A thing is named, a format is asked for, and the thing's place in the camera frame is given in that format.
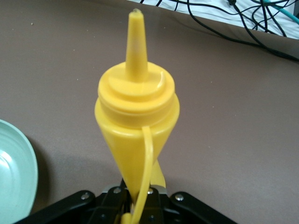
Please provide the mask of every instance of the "brown table surface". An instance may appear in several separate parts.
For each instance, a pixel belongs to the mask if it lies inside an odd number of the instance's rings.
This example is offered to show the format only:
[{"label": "brown table surface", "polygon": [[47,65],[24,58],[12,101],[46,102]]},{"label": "brown table surface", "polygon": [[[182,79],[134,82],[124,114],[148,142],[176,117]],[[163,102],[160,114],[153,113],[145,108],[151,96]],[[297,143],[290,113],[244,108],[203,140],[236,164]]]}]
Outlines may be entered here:
[{"label": "brown table surface", "polygon": [[[135,7],[148,58],[172,74],[180,100],[159,156],[169,194],[189,192],[240,224],[299,223],[299,64],[217,37],[189,15],[116,0],[0,3],[0,119],[37,155],[33,212],[121,180],[93,111],[101,75],[125,60]],[[203,21],[249,40],[243,28]],[[299,56],[299,41],[255,34]]]}]

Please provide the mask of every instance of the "bottle tip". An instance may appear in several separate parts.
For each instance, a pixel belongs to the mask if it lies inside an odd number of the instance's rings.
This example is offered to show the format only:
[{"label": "bottle tip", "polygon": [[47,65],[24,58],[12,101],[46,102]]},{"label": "bottle tip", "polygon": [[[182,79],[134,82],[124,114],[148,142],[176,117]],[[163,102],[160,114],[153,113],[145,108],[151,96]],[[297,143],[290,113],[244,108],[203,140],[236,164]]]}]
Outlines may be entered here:
[{"label": "bottle tip", "polygon": [[134,8],[134,9],[133,9],[133,13],[142,13],[142,12],[141,12],[140,9],[138,9],[138,8]]},{"label": "bottle tip", "polygon": [[142,82],[148,77],[144,17],[135,8],[129,14],[126,53],[126,75],[133,82]]}]

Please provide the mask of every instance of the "black cable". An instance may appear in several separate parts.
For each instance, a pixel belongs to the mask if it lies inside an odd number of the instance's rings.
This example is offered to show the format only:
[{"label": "black cable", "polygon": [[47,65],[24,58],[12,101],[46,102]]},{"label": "black cable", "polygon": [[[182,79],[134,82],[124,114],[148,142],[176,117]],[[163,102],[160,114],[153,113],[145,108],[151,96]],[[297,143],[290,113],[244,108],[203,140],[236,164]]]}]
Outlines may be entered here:
[{"label": "black cable", "polygon": [[[285,58],[285,59],[291,59],[291,60],[294,60],[294,61],[299,62],[299,58],[296,58],[296,57],[291,56],[291,55],[289,55],[289,54],[286,54],[286,53],[284,53],[284,52],[281,52],[281,51],[278,51],[278,50],[275,50],[275,49],[272,49],[272,48],[267,47],[267,46],[264,45],[260,40],[258,40],[258,39],[252,34],[252,32],[249,30],[248,26],[247,26],[246,23],[245,23],[244,18],[249,19],[249,20],[252,21],[256,26],[260,26],[260,27],[262,27],[265,31],[270,32],[270,33],[274,33],[274,32],[272,32],[272,31],[268,30],[267,27],[263,27],[263,26],[261,26],[260,23],[261,23],[262,21],[261,21],[261,22],[257,22],[255,19],[251,19],[251,18],[249,18],[249,17],[247,17],[246,15],[243,14],[243,12],[245,12],[245,11],[247,11],[247,10],[249,10],[249,9],[252,9],[252,8],[256,8],[256,9],[255,9],[255,13],[256,13],[256,12],[258,11],[258,9],[260,9],[261,5],[254,6],[254,7],[250,7],[250,8],[247,8],[247,9],[241,11],[241,10],[237,7],[237,5],[236,5],[235,3],[233,3],[233,0],[228,0],[229,2],[232,3],[231,5],[234,7],[235,11],[237,12],[236,14],[232,14],[232,13],[229,13],[229,12],[227,12],[226,10],[223,10],[223,9],[221,9],[221,8],[219,8],[219,7],[215,7],[215,6],[211,6],[211,5],[207,5],[207,4],[190,3],[189,0],[187,0],[187,2],[180,1],[180,0],[170,0],[170,1],[175,1],[177,4],[178,4],[178,3],[186,4],[186,5],[187,5],[187,8],[188,8],[189,15],[193,18],[193,20],[195,20],[199,25],[203,26],[204,28],[206,28],[206,29],[212,31],[213,33],[217,34],[218,36],[221,36],[221,37],[223,37],[223,38],[225,38],[225,39],[227,39],[227,40],[233,41],[233,42],[243,43],[243,44],[247,44],[247,45],[251,45],[251,46],[255,46],[255,47],[260,47],[260,48],[263,48],[263,49],[265,49],[265,50],[271,52],[272,54],[274,54],[274,55],[276,55],[276,56],[278,56],[278,57],[282,57],[282,58]],[[258,1],[256,1],[256,0],[252,0],[252,1],[253,1],[253,2],[257,2],[257,3],[261,3],[263,0],[261,0],[260,2],[258,2]],[[288,3],[289,0],[276,1],[275,3],[281,3],[281,2],[287,2],[287,3]],[[192,14],[192,11],[191,11],[191,9],[190,9],[190,6],[205,6],[205,7],[212,7],[212,8],[219,9],[219,10],[221,10],[221,11],[227,13],[227,14],[230,14],[230,15],[239,15],[240,18],[241,18],[242,24],[243,24],[243,26],[244,26],[244,28],[245,28],[245,30],[246,30],[246,32],[250,35],[250,37],[251,37],[256,43],[252,43],[252,42],[247,42],[247,41],[242,41],[242,40],[238,40],[238,39],[231,38],[231,37],[229,37],[229,36],[226,36],[226,35],[224,35],[224,34],[218,32],[217,30],[215,30],[215,29],[213,29],[213,28],[207,26],[206,24],[204,24],[204,23],[202,23],[201,21],[199,21],[199,20]],[[265,4],[263,4],[263,6],[264,6],[264,9],[265,9],[266,6],[270,6],[270,4],[266,4],[266,3],[265,3]],[[270,19],[271,19],[271,18],[273,19],[274,16],[275,16],[276,14],[274,14],[274,15],[271,15],[271,14],[270,14]],[[265,18],[265,25],[266,25],[266,24],[267,24],[267,21],[268,21],[268,19],[269,19],[269,18],[267,18],[266,12],[264,12],[264,18]]]},{"label": "black cable", "polygon": [[159,0],[159,2],[156,4],[156,6],[159,6],[161,2],[162,2],[162,0]]},{"label": "black cable", "polygon": [[284,53],[284,52],[281,52],[281,51],[278,51],[278,50],[269,48],[269,47],[267,47],[266,45],[264,45],[262,42],[260,42],[260,41],[259,41],[253,34],[252,34],[252,32],[248,29],[248,27],[247,27],[247,25],[246,25],[246,23],[245,23],[245,21],[244,21],[244,19],[243,19],[243,17],[242,17],[242,13],[241,13],[240,9],[239,9],[235,4],[234,4],[233,6],[234,6],[234,9],[239,13],[240,18],[241,18],[242,23],[243,23],[243,26],[244,26],[244,28],[246,29],[247,33],[250,35],[250,37],[251,37],[255,42],[257,42],[257,43],[260,45],[260,47],[266,49],[267,51],[273,53],[274,55],[276,55],[276,56],[278,56],[278,57],[282,57],[282,58],[285,58],[285,59],[291,59],[291,60],[294,60],[294,61],[299,62],[299,58],[296,58],[296,57],[291,56],[291,55],[288,55],[288,54],[286,54],[286,53]]},{"label": "black cable", "polygon": [[177,4],[176,4],[176,7],[174,8],[174,11],[176,11],[178,8],[178,1],[176,1],[176,2],[177,2]]},{"label": "black cable", "polygon": [[265,4],[263,0],[260,0],[261,2],[261,7],[262,7],[262,11],[263,11],[263,18],[264,18],[264,22],[265,22],[265,32],[267,32],[268,29],[268,20],[267,20],[267,14],[266,14],[266,9],[265,9]]},{"label": "black cable", "polygon": [[278,27],[278,29],[280,30],[280,32],[282,33],[282,35],[284,37],[287,37],[286,34],[285,34],[285,31],[282,29],[282,27],[280,26],[280,24],[277,22],[277,20],[274,18],[274,16],[272,15],[271,13],[271,10],[269,10],[269,7],[267,7],[267,11],[268,11],[268,14],[270,16],[270,18],[272,18],[273,22],[276,24],[276,26]]},{"label": "black cable", "polygon": [[192,14],[192,11],[190,9],[190,5],[189,5],[189,0],[187,0],[187,8],[188,8],[188,11],[189,11],[189,14],[190,16],[201,26],[203,26],[204,28],[212,31],[213,33],[216,33],[217,35],[227,39],[227,40],[230,40],[230,41],[233,41],[233,42],[237,42],[237,43],[244,43],[244,44],[248,44],[248,45],[252,45],[252,46],[259,46],[258,44],[255,44],[255,43],[251,43],[251,42],[246,42],[246,41],[241,41],[241,40],[238,40],[238,39],[234,39],[234,38],[231,38],[229,36],[226,36],[216,30],[214,30],[213,28],[207,26],[206,24],[202,23],[201,21],[199,21],[193,14]]},{"label": "black cable", "polygon": [[[287,4],[289,1],[290,1],[290,0],[284,0],[284,2],[286,2],[286,3],[285,3],[285,5],[284,5],[283,7],[285,7],[286,4]],[[265,27],[263,27],[263,26],[261,25],[261,23],[262,23],[264,20],[257,22],[257,21],[255,20],[255,18],[254,18],[254,15],[255,15],[255,13],[257,12],[258,9],[259,9],[259,8],[257,8],[257,9],[251,14],[251,18],[252,18],[252,20],[254,21],[254,23],[256,24],[252,29],[255,29],[255,30],[257,30],[257,26],[259,26],[259,27],[265,29]],[[268,10],[268,13],[270,14],[270,18],[267,18],[267,20],[272,19],[272,20],[274,21],[274,23],[277,25],[278,29],[280,29],[280,31],[282,32],[283,36],[286,37],[284,30],[281,28],[280,24],[279,24],[279,23],[277,22],[277,20],[274,18],[274,17],[279,13],[279,11],[277,11],[274,15],[272,15],[272,14],[271,14],[271,11],[269,10],[268,7],[267,7],[267,10]],[[270,31],[270,30],[267,30],[267,32],[268,32],[268,33],[271,33],[271,34],[275,34],[275,35],[277,35],[276,33],[272,32],[272,31]]]},{"label": "black cable", "polygon": [[267,32],[267,33],[277,35],[277,33],[273,32],[273,31],[271,31],[271,30],[269,30],[269,29],[266,29],[266,27],[264,27],[264,26],[261,25],[261,23],[264,22],[264,20],[259,21],[259,22],[256,21],[256,19],[254,18],[254,15],[255,15],[255,13],[257,12],[258,9],[260,9],[260,6],[259,6],[259,8],[257,8],[257,9],[251,14],[252,21],[253,21],[253,23],[255,24],[255,26],[254,26],[253,28],[251,28],[251,29],[258,30],[258,27],[260,27],[260,28],[262,28],[263,30],[265,30],[265,32]]}]

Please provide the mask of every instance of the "plastic bottle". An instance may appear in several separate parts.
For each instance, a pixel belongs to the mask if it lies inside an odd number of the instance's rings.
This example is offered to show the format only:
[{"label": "plastic bottle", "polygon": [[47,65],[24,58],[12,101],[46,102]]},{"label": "plastic bottle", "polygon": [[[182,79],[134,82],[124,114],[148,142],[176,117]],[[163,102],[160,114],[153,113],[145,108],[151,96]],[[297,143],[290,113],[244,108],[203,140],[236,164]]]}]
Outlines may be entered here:
[{"label": "plastic bottle", "polygon": [[126,61],[103,74],[98,96],[96,120],[135,212],[143,210],[149,184],[165,187],[157,157],[178,120],[179,101],[171,75],[148,62],[144,18],[138,9],[129,14]]}]

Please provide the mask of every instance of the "yellow plastic strap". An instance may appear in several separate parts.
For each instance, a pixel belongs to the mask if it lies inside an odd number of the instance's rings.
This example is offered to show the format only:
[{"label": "yellow plastic strap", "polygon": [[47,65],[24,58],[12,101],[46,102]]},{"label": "yellow plastic strap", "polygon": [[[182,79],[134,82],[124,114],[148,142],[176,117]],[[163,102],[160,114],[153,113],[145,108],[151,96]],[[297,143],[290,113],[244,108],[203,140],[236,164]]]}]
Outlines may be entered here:
[{"label": "yellow plastic strap", "polygon": [[144,136],[145,153],[144,153],[144,170],[141,182],[140,191],[135,205],[135,211],[132,215],[131,224],[138,224],[144,209],[145,201],[148,196],[148,190],[150,187],[150,177],[153,168],[153,139],[149,126],[142,127],[142,133]]},{"label": "yellow plastic strap", "polygon": [[160,168],[158,160],[154,163],[150,178],[151,185],[159,185],[166,188],[165,178]]}]

